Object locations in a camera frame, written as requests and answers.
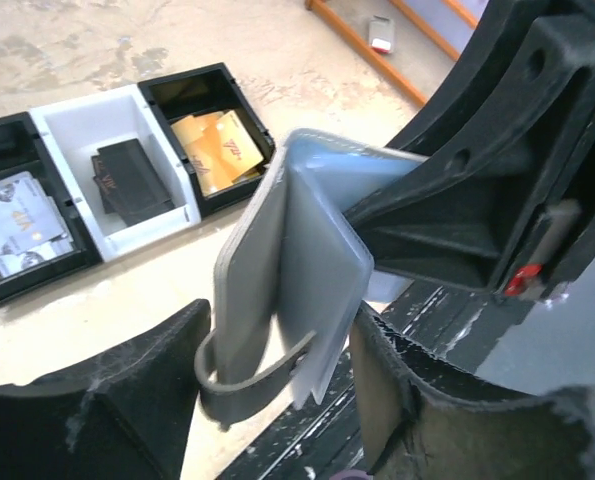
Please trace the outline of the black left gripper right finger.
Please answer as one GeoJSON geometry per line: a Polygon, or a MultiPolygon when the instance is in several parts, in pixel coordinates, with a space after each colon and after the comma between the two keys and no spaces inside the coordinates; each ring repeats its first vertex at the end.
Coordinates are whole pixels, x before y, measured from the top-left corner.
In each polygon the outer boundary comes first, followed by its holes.
{"type": "MultiPolygon", "coordinates": [[[[352,328],[379,317],[362,303],[352,328]]],[[[530,395],[438,360],[404,367],[420,409],[385,444],[375,478],[595,479],[595,386],[530,395]]]]}

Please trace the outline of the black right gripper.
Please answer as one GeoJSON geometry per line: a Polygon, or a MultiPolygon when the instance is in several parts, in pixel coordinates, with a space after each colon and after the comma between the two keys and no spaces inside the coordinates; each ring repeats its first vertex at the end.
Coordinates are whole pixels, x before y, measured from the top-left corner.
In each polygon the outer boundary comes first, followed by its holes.
{"type": "Polygon", "coordinates": [[[389,273],[545,297],[595,257],[595,1],[492,1],[390,142],[424,162],[346,210],[389,273]]]}

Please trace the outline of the grey card holder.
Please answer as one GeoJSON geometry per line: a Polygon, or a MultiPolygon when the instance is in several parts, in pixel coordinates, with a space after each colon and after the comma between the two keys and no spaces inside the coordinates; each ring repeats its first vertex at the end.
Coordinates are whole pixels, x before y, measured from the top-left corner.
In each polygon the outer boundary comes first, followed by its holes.
{"type": "Polygon", "coordinates": [[[295,407],[322,401],[374,271],[345,212],[421,162],[321,130],[288,135],[215,262],[215,326],[195,356],[209,418],[242,422],[285,388],[295,407]]]}

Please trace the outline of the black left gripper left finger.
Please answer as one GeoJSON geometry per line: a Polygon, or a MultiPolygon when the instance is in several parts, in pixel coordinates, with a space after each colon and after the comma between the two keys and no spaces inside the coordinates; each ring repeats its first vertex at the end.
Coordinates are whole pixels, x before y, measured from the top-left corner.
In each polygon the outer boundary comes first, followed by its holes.
{"type": "Polygon", "coordinates": [[[25,386],[0,386],[0,479],[177,479],[211,325],[195,300],[156,327],[25,386]]]}

